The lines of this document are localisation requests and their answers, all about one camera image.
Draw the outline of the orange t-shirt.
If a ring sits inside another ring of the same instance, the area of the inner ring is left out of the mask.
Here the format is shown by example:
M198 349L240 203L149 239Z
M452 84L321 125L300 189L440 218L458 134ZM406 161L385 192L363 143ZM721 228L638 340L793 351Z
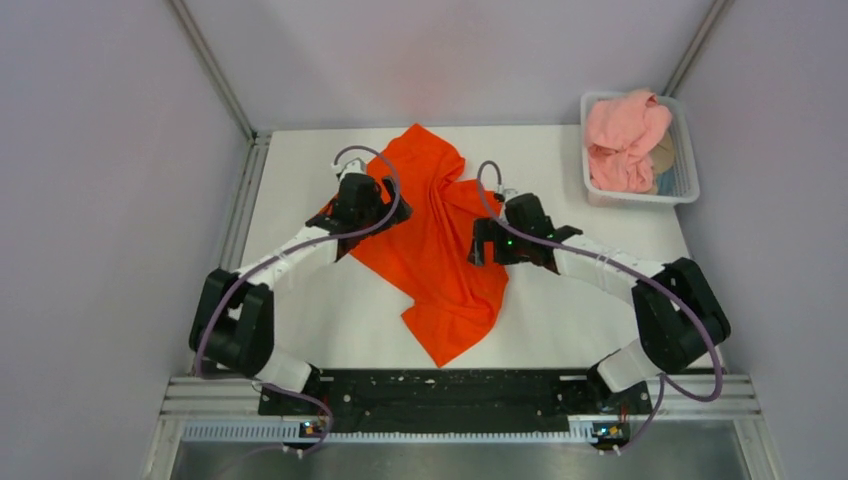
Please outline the orange t-shirt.
M503 266L468 260L473 225L498 212L491 191L465 180L465 160L446 140L414 124L383 154L396 168L410 218L362 240L360 263L408 295L401 318L436 366L479 343L495 326L509 280Z

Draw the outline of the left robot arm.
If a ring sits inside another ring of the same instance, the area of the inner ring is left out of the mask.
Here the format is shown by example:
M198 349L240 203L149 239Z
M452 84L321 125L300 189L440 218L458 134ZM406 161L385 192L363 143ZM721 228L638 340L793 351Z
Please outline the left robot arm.
M189 335L197 360L281 389L297 413L314 410L321 397L318 369L277 344L275 299L411 214L395 178L342 175L336 196L291 240L251 265L218 268L206 277Z

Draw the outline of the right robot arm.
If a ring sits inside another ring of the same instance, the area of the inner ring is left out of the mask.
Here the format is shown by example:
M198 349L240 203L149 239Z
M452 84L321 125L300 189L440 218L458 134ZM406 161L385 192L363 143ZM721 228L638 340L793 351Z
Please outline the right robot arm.
M717 347L730 333L729 321L699 265L681 257L672 262L640 259L564 225L556 227L539 198L530 193L501 199L503 211L489 211L472 223L468 260L475 266L529 263L567 275L621 300L634 312L637 336L591 366L586 397L600 412L612 412L627 390L672 375L694 361L712 362L714 387L707 394L676 389L700 401L715 400L723 390Z

